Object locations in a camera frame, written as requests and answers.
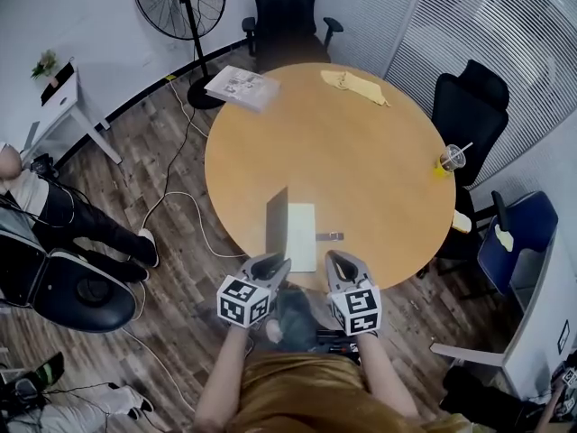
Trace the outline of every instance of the wall baseboard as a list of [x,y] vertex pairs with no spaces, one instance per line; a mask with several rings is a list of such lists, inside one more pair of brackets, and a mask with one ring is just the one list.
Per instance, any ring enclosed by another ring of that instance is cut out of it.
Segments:
[[[221,48],[220,50],[216,50],[213,51],[210,54],[207,54],[205,56],[205,61],[210,61],[210,60],[214,60],[215,58],[218,58],[219,56],[222,56],[224,54],[226,54],[229,51],[232,50],[236,50],[237,48],[239,48],[240,46],[246,44],[246,39],[243,39],[241,41],[236,41],[235,43],[232,43],[228,46],[225,46],[223,48]],[[198,66],[200,66],[200,61],[199,60],[194,60],[192,62],[189,62],[189,64],[187,64],[186,66],[183,66],[180,69],[175,70],[174,72],[172,72],[172,75],[174,77],[180,77],[184,74],[186,74],[187,72],[190,72],[192,69],[197,68]],[[142,101],[144,98],[146,98],[150,93],[156,91],[157,89],[159,89],[160,87],[163,87],[164,85],[166,85],[167,83],[169,83],[165,78],[161,78],[160,80],[158,80],[157,82],[154,82],[152,85],[150,85],[149,87],[145,88],[143,91],[141,91],[138,95],[135,95],[134,97],[132,97],[131,99],[129,99],[128,101],[126,101],[123,105],[121,105],[120,107],[118,107],[115,111],[113,111],[107,118],[106,120],[110,123],[113,122],[115,119],[117,119],[120,115],[122,115],[123,113],[125,113],[128,109],[130,109],[131,107],[135,106],[136,104],[138,104],[140,101]],[[103,126],[101,124],[98,124],[96,126],[96,131],[97,132],[101,132],[103,130]],[[82,149],[82,147],[86,144],[89,143],[91,141],[90,137],[86,134],[85,136],[83,136],[82,138],[80,138],[76,144],[74,144],[61,158],[58,162],[56,162],[56,164],[54,165],[54,167],[59,170],[61,169],[64,164],[66,162],[68,162],[72,156],[74,154],[76,154],[78,151],[80,151],[80,149]]]

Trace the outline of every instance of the wooden floor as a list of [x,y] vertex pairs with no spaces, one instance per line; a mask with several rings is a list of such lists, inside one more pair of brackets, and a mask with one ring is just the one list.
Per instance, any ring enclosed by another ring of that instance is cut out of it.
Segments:
[[[218,67],[226,64],[252,69],[245,48],[215,61]],[[188,77],[173,82],[183,100]],[[188,105],[185,108],[192,113]],[[217,112],[197,111],[194,123],[208,134]],[[167,166],[183,141],[186,125],[172,90],[168,85],[162,87],[115,120],[111,131],[103,132],[123,156],[121,165],[114,165],[90,142],[65,165],[63,179],[84,191],[94,205],[120,224],[137,231],[162,194]],[[206,194],[205,143],[205,138],[191,129],[172,166],[169,189],[189,192],[197,199],[206,235],[217,252],[239,253]],[[151,272],[146,285],[142,317],[127,329],[156,352],[187,401],[195,406],[225,332],[215,317],[215,291],[227,273],[236,272],[240,261],[217,258],[208,251],[197,212],[188,198],[167,199],[151,216],[147,227],[156,235],[160,267]],[[123,258],[100,244],[94,248]],[[437,404],[444,395],[441,381],[448,368],[447,360],[429,352],[434,341],[499,351],[510,337],[514,319],[503,299],[458,300],[470,284],[483,281],[479,272],[471,270],[440,278],[434,268],[422,281],[411,278],[382,292],[388,320],[383,325],[383,344],[417,399],[421,413],[428,418],[439,413]],[[135,293],[142,297],[139,287]],[[323,298],[312,295],[311,300],[318,314],[324,314],[323,306],[318,305]],[[319,318],[326,322],[326,316]],[[155,403],[157,414],[153,421],[161,428],[190,429],[194,413],[180,400],[159,363],[124,332],[82,334],[56,327],[32,311],[21,309],[0,315],[0,319],[0,337],[10,349],[7,362],[12,367],[35,366],[62,351],[66,373],[59,387],[129,383]],[[82,396],[90,398],[92,394],[87,391]],[[108,431],[155,430],[144,419],[135,423],[124,418],[111,419]]]

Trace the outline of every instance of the white cable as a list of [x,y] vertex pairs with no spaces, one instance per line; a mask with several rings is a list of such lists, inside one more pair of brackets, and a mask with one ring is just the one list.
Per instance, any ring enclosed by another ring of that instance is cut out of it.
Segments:
[[134,319],[132,319],[132,321],[137,321],[138,319],[141,318],[142,316],[142,312],[144,311],[144,305],[146,305],[146,287],[144,287],[144,284],[142,282],[139,282],[139,284],[141,284],[142,287],[142,306],[141,306],[141,312],[138,313],[138,316]]
[[190,194],[188,194],[187,192],[181,192],[181,191],[171,191],[171,192],[167,192],[164,196],[162,196],[159,201],[154,204],[154,206],[148,211],[148,213],[146,214],[146,216],[144,217],[144,221],[142,221],[142,227],[141,229],[144,228],[144,225],[146,225],[146,222],[148,220],[148,217],[151,215],[151,213],[156,209],[156,207],[164,200],[165,197],[167,196],[171,196],[173,194],[180,194],[181,196],[187,196],[188,198],[191,198],[192,201],[195,203],[195,207],[197,208],[197,212],[198,212],[198,222],[200,224],[200,231],[202,231],[202,236],[205,238],[205,242],[206,242],[206,246],[208,247],[208,250],[210,250],[211,254],[214,256],[217,256],[219,258],[241,258],[244,256],[247,256],[245,253],[242,253],[240,255],[221,255],[220,253],[216,253],[213,248],[210,246],[210,243],[208,242],[208,239],[206,238],[206,233],[205,233],[205,227],[202,224],[202,214],[200,213],[200,207],[198,206],[197,201],[195,200],[195,198],[193,198]]
[[166,365],[164,365],[164,363],[160,360],[160,358],[139,338],[135,337],[133,334],[131,334],[128,330],[126,330],[125,328],[121,329],[126,335],[130,336],[131,338],[133,338],[134,340],[136,340],[139,344],[141,344],[142,346],[144,346],[148,351],[151,352],[151,355],[154,356],[154,358],[159,362],[159,364],[162,366],[162,369],[164,369],[164,371],[169,375],[170,380],[172,381],[172,383],[174,384],[175,388],[177,389],[177,392],[179,392],[180,398],[182,399],[182,402],[184,402],[188,408],[190,410],[192,410],[194,413],[197,413],[197,411],[195,410],[195,408],[193,408],[190,404],[188,404],[187,400],[184,399],[184,395],[182,394],[182,391],[180,390],[176,380],[174,380],[174,377],[172,376],[172,374],[170,373],[170,371],[166,368]]
[[184,113],[184,115],[187,117],[188,119],[188,123],[191,124],[192,126],[194,126],[197,129],[197,132],[199,132],[200,134],[202,134],[205,138],[208,138],[208,135],[205,134],[200,128],[198,128],[196,125],[194,125],[192,123],[192,119],[190,118],[190,116],[187,114],[187,111],[184,110],[184,105],[182,104],[182,101],[180,101],[180,97],[179,94],[177,93],[177,90],[174,88],[174,85],[172,85],[172,80],[169,80],[170,83],[170,87],[172,88],[172,91],[174,91],[174,96],[177,97],[177,100],[180,103],[180,109],[182,109],[182,112]]

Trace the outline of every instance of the person's arm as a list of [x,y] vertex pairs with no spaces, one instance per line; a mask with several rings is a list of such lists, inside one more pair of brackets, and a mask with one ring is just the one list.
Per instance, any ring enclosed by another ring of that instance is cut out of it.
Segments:
[[226,340],[200,396],[195,416],[195,431],[213,433],[224,427],[238,411],[244,351],[249,329],[231,326]]
[[371,394],[406,419],[421,420],[417,405],[395,372],[379,339],[373,334],[360,334],[357,345]]
[[11,145],[0,143],[0,180],[14,180],[22,173],[22,159]]
[[557,407],[557,402],[559,402],[559,398],[561,398],[564,388],[565,385],[563,384],[562,379],[558,380],[557,383],[554,384],[553,396],[551,397],[551,400],[547,402],[547,405],[541,414],[539,423],[537,423],[535,428],[535,433],[545,433],[547,431],[547,425],[549,425],[549,422],[553,417],[555,407]]

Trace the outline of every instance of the white shirt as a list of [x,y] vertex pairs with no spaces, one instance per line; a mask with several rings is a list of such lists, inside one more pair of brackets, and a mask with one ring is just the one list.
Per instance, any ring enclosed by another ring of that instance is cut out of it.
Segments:
[[[6,143],[0,142],[0,152],[5,146]],[[46,204],[48,189],[48,182],[29,170],[23,170],[14,180],[0,180],[0,194],[4,196],[6,192],[10,192],[24,212],[35,216],[40,215]]]

